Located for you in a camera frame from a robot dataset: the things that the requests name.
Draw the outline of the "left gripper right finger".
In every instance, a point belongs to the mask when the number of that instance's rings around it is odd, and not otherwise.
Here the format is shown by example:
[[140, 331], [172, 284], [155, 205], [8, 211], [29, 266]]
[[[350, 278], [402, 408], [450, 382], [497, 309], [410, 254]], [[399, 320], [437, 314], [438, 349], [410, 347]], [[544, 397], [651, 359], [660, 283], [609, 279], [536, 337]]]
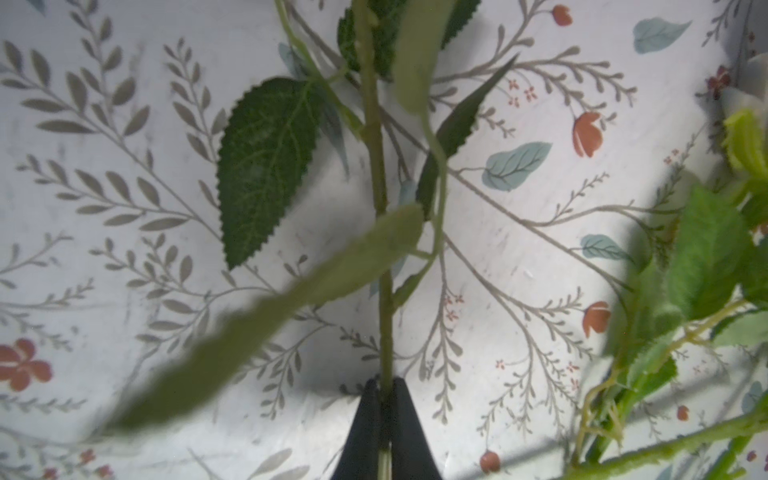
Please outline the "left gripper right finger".
[[406, 381], [393, 380], [390, 400], [393, 480], [442, 480]]

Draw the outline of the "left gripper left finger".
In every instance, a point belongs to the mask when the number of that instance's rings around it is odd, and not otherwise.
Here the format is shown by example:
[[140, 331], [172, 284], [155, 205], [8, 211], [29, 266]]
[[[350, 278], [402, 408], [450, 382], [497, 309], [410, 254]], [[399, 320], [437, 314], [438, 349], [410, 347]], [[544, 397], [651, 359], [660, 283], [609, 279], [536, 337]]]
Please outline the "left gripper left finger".
[[361, 395], [332, 480], [378, 478], [381, 401], [378, 381], [368, 380]]

